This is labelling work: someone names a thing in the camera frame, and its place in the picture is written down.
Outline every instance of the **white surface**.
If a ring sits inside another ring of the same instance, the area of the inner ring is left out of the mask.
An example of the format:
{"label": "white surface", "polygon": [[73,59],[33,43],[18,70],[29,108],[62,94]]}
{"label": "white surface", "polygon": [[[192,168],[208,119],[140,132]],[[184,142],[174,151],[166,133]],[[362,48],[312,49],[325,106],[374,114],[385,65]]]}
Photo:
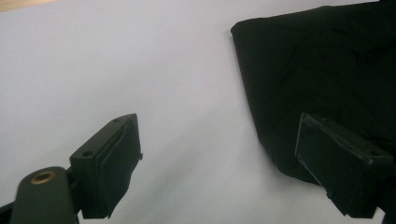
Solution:
{"label": "white surface", "polygon": [[137,113],[144,159],[109,220],[380,223],[343,217],[259,145],[234,55],[238,21],[359,1],[67,0],[0,13],[0,205],[108,121]]}

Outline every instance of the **white table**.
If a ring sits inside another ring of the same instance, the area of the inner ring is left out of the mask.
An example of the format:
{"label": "white table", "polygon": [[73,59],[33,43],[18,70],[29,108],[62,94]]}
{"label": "white table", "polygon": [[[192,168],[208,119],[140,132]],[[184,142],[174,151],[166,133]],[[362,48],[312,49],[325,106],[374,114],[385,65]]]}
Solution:
{"label": "white table", "polygon": [[137,113],[144,159],[111,219],[81,223],[350,224],[324,189],[260,146],[231,27],[358,0],[63,0],[0,13],[0,206],[33,171]]}

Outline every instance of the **black bag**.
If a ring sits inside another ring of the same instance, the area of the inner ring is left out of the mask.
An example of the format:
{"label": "black bag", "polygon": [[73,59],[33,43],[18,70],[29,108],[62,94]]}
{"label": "black bag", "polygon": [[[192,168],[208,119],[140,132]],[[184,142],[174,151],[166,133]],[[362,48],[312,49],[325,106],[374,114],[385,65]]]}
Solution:
{"label": "black bag", "polygon": [[285,175],[303,112],[333,119],[396,156],[396,2],[320,7],[238,22],[233,41],[261,143]]}

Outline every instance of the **brass grommet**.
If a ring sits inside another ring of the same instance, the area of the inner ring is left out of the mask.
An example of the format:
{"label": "brass grommet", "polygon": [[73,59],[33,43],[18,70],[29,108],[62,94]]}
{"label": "brass grommet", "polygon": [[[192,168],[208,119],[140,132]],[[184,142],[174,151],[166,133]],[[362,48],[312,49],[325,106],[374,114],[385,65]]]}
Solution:
{"label": "brass grommet", "polygon": [[40,185],[49,182],[53,178],[55,178],[55,172],[46,171],[35,175],[30,182],[34,185]]}

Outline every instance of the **black fabric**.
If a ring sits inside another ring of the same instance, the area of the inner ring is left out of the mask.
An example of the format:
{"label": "black fabric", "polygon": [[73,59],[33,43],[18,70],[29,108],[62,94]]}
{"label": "black fabric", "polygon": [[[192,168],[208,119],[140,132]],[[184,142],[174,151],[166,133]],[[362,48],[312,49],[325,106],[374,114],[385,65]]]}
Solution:
{"label": "black fabric", "polygon": [[261,143],[285,175],[303,112],[333,119],[396,156],[396,2],[320,7],[238,22],[233,41]]}

